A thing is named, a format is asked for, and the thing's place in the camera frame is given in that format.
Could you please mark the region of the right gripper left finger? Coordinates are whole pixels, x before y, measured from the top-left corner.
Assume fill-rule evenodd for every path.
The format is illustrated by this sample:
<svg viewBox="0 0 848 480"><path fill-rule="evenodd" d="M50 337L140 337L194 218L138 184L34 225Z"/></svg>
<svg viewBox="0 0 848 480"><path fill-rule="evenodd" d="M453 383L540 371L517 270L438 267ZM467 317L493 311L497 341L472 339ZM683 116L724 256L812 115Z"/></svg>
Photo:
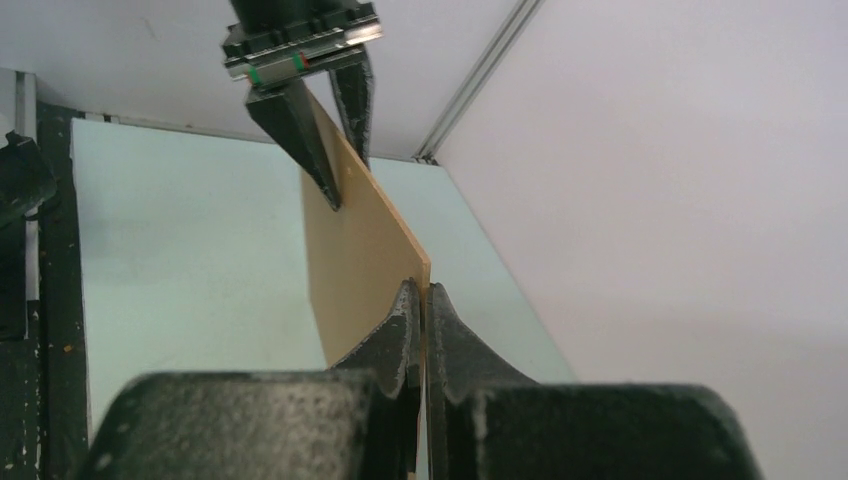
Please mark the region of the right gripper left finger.
<svg viewBox="0 0 848 480"><path fill-rule="evenodd" d="M420 405L416 283L325 370L156 372L113 400L81 479L405 479Z"/></svg>

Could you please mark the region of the brown backing board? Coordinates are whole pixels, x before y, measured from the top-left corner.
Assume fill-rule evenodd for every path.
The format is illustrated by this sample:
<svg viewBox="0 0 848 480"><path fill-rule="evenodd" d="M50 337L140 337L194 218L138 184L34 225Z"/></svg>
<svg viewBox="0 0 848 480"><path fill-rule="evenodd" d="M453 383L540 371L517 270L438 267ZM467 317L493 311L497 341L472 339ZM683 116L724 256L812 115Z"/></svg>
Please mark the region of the brown backing board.
<svg viewBox="0 0 848 480"><path fill-rule="evenodd" d="M368 434L366 479L415 475L420 320L431 261L365 162L307 96L341 195L333 209L303 175L308 294L326 362L367 370L386 399Z"/></svg>

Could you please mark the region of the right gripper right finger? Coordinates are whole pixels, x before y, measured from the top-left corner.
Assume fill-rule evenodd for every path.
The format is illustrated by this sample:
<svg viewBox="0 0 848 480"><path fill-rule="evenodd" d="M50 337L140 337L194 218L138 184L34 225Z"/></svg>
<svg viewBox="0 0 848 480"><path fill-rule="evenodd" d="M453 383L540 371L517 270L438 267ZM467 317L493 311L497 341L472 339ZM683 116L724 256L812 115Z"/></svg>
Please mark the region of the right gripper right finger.
<svg viewBox="0 0 848 480"><path fill-rule="evenodd" d="M430 287L423 319L433 479L759 479L732 408L675 383L537 382Z"/></svg>

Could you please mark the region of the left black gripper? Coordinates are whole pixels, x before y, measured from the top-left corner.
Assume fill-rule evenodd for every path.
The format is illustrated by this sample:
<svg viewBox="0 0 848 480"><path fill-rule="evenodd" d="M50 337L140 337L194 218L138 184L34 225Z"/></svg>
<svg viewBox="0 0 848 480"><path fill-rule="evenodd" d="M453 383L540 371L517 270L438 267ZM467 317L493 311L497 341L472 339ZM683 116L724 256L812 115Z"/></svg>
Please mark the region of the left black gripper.
<svg viewBox="0 0 848 480"><path fill-rule="evenodd" d="M249 116L300 166L330 208L338 211L342 196L311 93L298 78L329 70L345 136L369 169L374 74L364 45L383 36L374 4L233 1L231 6L238 22L227 27L221 44L224 68L235 81L277 85L250 87L245 102Z"/></svg>

